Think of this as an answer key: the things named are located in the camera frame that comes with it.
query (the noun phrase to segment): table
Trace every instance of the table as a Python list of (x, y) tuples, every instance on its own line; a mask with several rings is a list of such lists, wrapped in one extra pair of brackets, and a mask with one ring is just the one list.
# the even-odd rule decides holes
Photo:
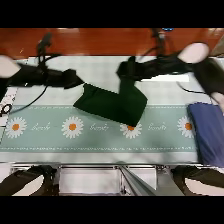
[[(129, 56), (63, 56), (48, 61), (52, 69), (75, 69), (78, 76), (85, 82), (118, 93), (119, 78), (116, 70), (120, 62)], [(29, 58), (27, 64), (37, 63), (35, 58)], [(202, 91), (193, 74), (175, 76), (189, 90)], [(148, 106), (152, 105), (186, 105), (193, 102), (210, 103), (210, 98), (204, 94), (188, 93), (180, 89), (172, 77), (163, 79), (156, 77), (148, 82), (136, 82), (148, 98)], [(19, 88), (14, 106), (26, 105), (33, 101), (44, 87)], [(82, 85), (63, 90), (49, 87), (46, 93), (33, 106), (73, 105), (82, 95)], [(1, 162), (59, 162), (59, 163), (129, 163), (129, 164), (183, 164), (197, 163), (197, 152), (163, 152), (163, 153), (57, 153), (57, 152), (0, 152)]]

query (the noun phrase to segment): daisy print tablecloth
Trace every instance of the daisy print tablecloth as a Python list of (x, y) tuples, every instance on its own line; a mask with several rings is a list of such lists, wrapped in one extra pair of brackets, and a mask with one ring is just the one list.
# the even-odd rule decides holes
[(136, 127), (71, 106), (31, 106), (9, 116), (1, 152), (196, 152), (186, 106), (147, 106)]

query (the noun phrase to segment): folded cloth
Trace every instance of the folded cloth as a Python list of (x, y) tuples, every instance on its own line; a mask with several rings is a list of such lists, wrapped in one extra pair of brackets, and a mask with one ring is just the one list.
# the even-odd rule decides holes
[(136, 127), (147, 104), (135, 81), (121, 78), (119, 94), (84, 84), (83, 95), (74, 107), (122, 124)]
[(224, 167), (224, 116), (218, 105), (195, 103), (188, 106), (196, 141), (204, 165)]

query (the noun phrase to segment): wire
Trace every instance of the wire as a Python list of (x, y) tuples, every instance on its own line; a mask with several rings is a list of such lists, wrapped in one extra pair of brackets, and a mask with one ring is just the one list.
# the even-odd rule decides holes
[(21, 111), (21, 110), (26, 109), (27, 107), (29, 107), (30, 105), (32, 105), (33, 103), (35, 103), (37, 100), (39, 100), (40, 97), (43, 96), (43, 94), (46, 92), (47, 87), (48, 87), (48, 86), (45, 86), (43, 92), (42, 92), (42, 93), (41, 93), (35, 100), (33, 100), (31, 103), (27, 104), (27, 105), (24, 106), (24, 107), (21, 107), (21, 108), (19, 108), (19, 109), (17, 109), (17, 110), (13, 110), (13, 111), (11, 111), (11, 112), (10, 112), (10, 115), (11, 115), (11, 114), (14, 114), (14, 113), (17, 113), (17, 112), (19, 112), (19, 111)]
[(207, 95), (207, 96), (210, 98), (211, 104), (213, 104), (211, 97), (210, 97), (207, 93), (205, 93), (205, 92), (199, 92), (199, 91), (188, 90), (188, 89), (185, 89), (179, 82), (176, 82), (176, 83), (177, 83), (177, 85), (178, 85), (182, 90), (184, 90), (184, 91), (186, 91), (186, 92), (188, 92), (188, 93), (199, 93), (199, 94), (205, 94), (205, 95)]

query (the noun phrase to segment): blue towel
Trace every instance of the blue towel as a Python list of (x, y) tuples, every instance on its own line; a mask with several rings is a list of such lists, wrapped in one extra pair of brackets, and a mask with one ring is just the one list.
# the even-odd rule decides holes
[(218, 105), (195, 103), (188, 106), (196, 141), (204, 165), (224, 167), (224, 116)]

